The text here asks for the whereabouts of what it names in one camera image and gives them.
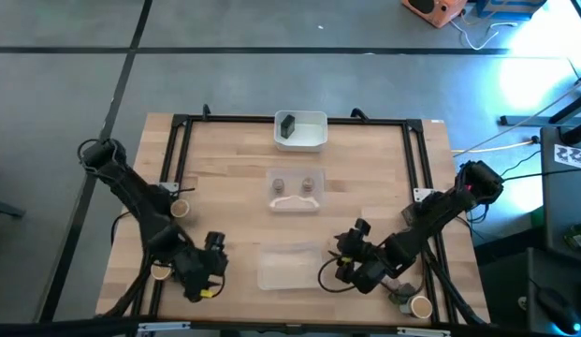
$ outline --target white bowl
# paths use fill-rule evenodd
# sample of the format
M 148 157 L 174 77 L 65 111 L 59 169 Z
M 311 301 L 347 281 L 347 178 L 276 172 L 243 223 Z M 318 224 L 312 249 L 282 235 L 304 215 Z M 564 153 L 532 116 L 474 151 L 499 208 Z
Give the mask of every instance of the white bowl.
M 288 115 L 295 118 L 294 132 L 285 139 L 281 124 Z M 327 142 L 327 115 L 322 111 L 278 111 L 275 113 L 273 139 L 280 151 L 321 152 Z

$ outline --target wooden tabletop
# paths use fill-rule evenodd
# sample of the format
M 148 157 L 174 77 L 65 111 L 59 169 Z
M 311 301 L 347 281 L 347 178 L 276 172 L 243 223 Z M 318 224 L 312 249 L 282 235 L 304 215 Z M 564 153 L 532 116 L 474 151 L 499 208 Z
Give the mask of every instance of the wooden tabletop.
M 149 183 L 157 183 L 165 155 L 171 114 L 147 117 L 134 169 Z M 428 159 L 434 187 L 454 183 L 455 168 L 442 121 L 424 121 Z M 272 125 L 252 123 L 193 123 L 182 188 L 191 214 L 181 221 L 199 246 L 208 231 L 225 233 L 229 264 L 224 292 L 212 300 L 191 303 L 182 286 L 166 281 L 159 317 L 192 321 L 250 321 L 363 325 L 428 325 L 407 317 L 387 299 L 387 290 L 370 294 L 356 290 L 341 294 L 320 288 L 262 290 L 257 285 L 262 244 L 314 242 L 325 251 L 335 234 L 347 231 L 358 217 L 371 224 L 369 241 L 377 243 L 402 230 L 400 211 L 411 203 L 408 171 L 399 127 L 329 125 L 328 141 L 320 154 L 282 153 L 273 143 Z M 416 139 L 412 136 L 419 182 Z M 177 163 L 174 150 L 172 163 Z M 272 213 L 267 207 L 265 177 L 269 168 L 321 168 L 326 174 L 325 205 L 312 215 Z M 173 180 L 172 165 L 170 180 Z M 485 321 L 486 299 L 475 261 L 469 230 L 457 221 L 443 231 L 451 278 L 463 298 Z M 138 274 L 141 260 L 138 224 L 126 217 L 118 225 L 100 298 L 98 313 L 110 309 Z M 334 279 L 334 268 L 324 273 L 328 287 L 346 286 Z M 421 264 L 399 278 L 418 286 Z M 442 321 L 447 321 L 443 293 L 436 279 Z M 145 292 L 142 313 L 148 312 L 153 280 Z

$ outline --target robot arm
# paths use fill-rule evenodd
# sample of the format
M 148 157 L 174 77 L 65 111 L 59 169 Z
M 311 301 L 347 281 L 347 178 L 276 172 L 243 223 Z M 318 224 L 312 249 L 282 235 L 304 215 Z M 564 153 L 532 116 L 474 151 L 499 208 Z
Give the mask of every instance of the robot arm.
M 118 140 L 97 141 L 82 155 L 79 148 L 79 159 L 84 169 L 107 184 L 138 220 L 142 249 L 151 263 L 158 260 L 170 264 L 184 286 L 184 297 L 200 301 L 203 291 L 216 285 L 209 281 L 210 275 L 224 276 L 225 235 L 210 232 L 204 249 L 197 248 L 170 215 L 175 198 L 166 188 L 146 183 L 126 164 L 125 149 Z M 140 274 L 148 277 L 146 271 Z
M 336 278 L 347 284 L 352 283 L 358 291 L 367 294 L 386 275 L 399 277 L 415 263 L 416 256 L 422 251 L 428 263 L 434 263 L 433 269 L 437 273 L 440 271 L 439 265 L 426 249 L 427 240 L 440 233 L 461 212 L 496 201 L 502 192 L 502 183 L 502 178 L 484 162 L 464 164 L 453 188 L 444 193 L 432 193 L 422 202 L 415 202 L 405 208 L 402 216 L 407 228 L 388 236 L 379 245 L 363 240 L 369 235 L 370 225 L 363 219 L 357 219 L 355 228 L 336 237 L 340 254 L 347 257 L 343 261 L 338 260 Z M 355 269 L 354 262 L 361 265 Z M 440 279 L 449 283 L 447 277 Z

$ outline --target dark green object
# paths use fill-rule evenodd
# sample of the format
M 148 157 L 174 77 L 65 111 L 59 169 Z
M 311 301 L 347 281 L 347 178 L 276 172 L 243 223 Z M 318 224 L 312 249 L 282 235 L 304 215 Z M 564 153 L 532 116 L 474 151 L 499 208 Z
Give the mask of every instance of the dark green object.
M 283 119 L 282 124 L 280 127 L 282 128 L 281 135 L 285 139 L 288 139 L 290 135 L 294 132 L 294 121 L 295 118 L 293 115 L 287 115 L 286 118 Z
M 573 249 L 581 249 L 581 224 L 572 226 L 569 231 L 564 234 L 564 240 L 569 247 Z
M 387 297 L 390 301 L 396 305 L 405 304 L 409 301 L 409 298 L 414 296 L 414 287 L 411 284 L 400 285 L 396 292 L 390 292 Z
M 544 227 L 544 206 L 540 206 L 531 212 L 531 227 Z

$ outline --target gray floor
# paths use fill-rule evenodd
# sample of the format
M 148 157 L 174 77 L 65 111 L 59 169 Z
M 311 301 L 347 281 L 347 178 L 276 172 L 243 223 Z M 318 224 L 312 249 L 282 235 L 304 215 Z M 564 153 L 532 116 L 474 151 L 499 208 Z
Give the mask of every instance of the gray floor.
M 127 47 L 141 8 L 139 0 L 0 0 L 0 46 Z M 486 27 L 467 29 L 478 41 Z M 443 119 L 452 147 L 465 148 L 499 132 L 498 116 L 535 112 L 567 91 L 581 74 L 579 41 L 581 21 L 570 4 L 550 1 L 531 22 L 501 28 L 489 47 L 512 49 L 508 56 L 138 55 L 113 137 L 133 161 L 149 112 L 198 113 L 209 103 L 214 113 L 347 116 L 360 107 L 370 117 Z M 436 30 L 398 1 L 383 0 L 155 1 L 141 46 L 466 48 L 453 27 Z M 0 216 L 0 322 L 34 317 L 82 181 L 76 146 L 98 134 L 123 59 L 0 54 L 0 199 L 28 211 L 21 221 Z M 487 146 L 538 134 L 521 128 Z M 502 172 L 536 150 L 467 154 L 455 162 L 483 159 Z M 539 169 L 535 157 L 511 174 Z M 533 197 L 539 191 L 539 179 L 509 183 L 475 242 L 529 227 L 526 214 L 542 204 Z M 58 319 L 94 314 L 109 226 L 120 209 L 100 184 Z

